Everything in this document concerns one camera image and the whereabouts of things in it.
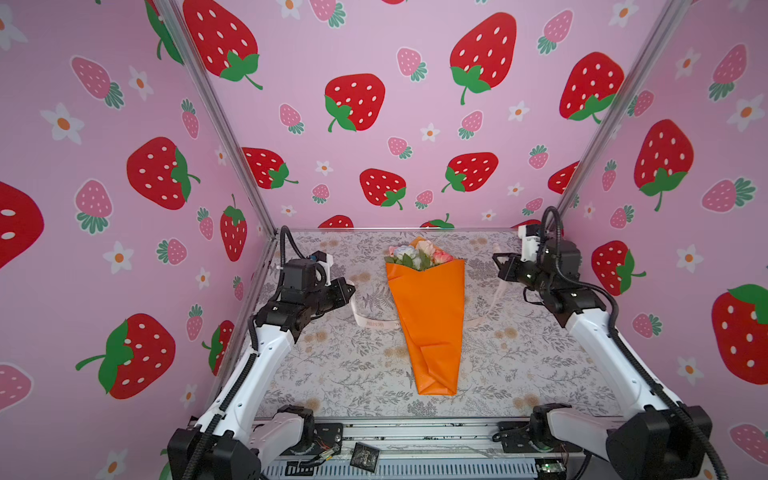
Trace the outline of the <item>white ribbon strip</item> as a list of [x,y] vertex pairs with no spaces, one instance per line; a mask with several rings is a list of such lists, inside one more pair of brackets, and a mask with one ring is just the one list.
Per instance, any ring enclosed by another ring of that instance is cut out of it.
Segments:
[[[466,261],[465,267],[465,325],[481,324],[499,303],[504,287],[498,278],[498,268],[492,256],[516,252],[516,243],[502,243],[490,237],[482,244],[478,238],[461,238],[448,246]],[[364,327],[391,330],[400,327],[398,313],[390,292],[385,260],[381,254],[352,262],[351,282],[357,287],[352,299],[356,322]]]

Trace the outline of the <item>white rose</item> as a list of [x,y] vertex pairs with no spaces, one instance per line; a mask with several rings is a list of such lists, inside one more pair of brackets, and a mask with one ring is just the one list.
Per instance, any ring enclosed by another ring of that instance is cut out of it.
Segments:
[[400,265],[414,265],[414,260],[418,257],[418,251],[412,245],[401,245],[389,249],[389,261]]

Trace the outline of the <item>orange wrapping paper sheet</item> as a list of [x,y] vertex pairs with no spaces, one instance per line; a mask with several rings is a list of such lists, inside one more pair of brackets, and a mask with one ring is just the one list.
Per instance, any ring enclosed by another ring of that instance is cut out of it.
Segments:
[[410,267],[391,263],[388,253],[385,268],[418,393],[455,395],[463,342],[465,261],[454,257],[434,265],[432,257],[418,251]]

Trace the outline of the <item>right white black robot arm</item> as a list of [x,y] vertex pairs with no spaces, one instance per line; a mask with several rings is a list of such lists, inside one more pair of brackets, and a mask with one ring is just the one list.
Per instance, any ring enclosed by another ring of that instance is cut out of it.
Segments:
[[531,237],[523,251],[497,253],[500,279],[536,292],[560,326],[593,360],[621,408],[620,420],[583,414],[565,403],[536,407],[526,427],[501,429],[494,439],[527,436],[538,449],[570,443],[607,461],[622,479],[689,479],[709,462],[718,479],[727,470],[710,441],[712,421],[686,405],[624,341],[619,307],[605,289],[578,279],[581,255],[570,242]]

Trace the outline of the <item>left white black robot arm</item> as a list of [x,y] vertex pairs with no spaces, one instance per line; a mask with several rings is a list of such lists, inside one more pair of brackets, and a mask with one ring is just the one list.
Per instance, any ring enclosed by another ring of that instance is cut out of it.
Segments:
[[275,294],[249,321],[250,344],[232,376],[192,427],[177,430],[166,454],[173,479],[259,479],[288,450],[315,445],[311,409],[287,405],[265,422],[256,413],[280,365],[315,319],[349,304],[353,285],[333,279],[331,255],[317,251],[280,271]]

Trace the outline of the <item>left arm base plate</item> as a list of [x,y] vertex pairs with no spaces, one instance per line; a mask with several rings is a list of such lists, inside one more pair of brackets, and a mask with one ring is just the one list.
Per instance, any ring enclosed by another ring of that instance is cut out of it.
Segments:
[[339,451],[343,429],[344,425],[338,422],[315,422],[311,428],[304,426],[299,442],[284,450],[281,456],[315,456],[326,450]]

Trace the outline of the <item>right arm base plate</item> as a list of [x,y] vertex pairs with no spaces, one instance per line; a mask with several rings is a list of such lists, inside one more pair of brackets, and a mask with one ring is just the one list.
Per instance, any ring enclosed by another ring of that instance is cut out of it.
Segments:
[[500,443],[505,453],[582,453],[583,449],[562,442],[529,421],[502,421],[492,435],[492,441]]

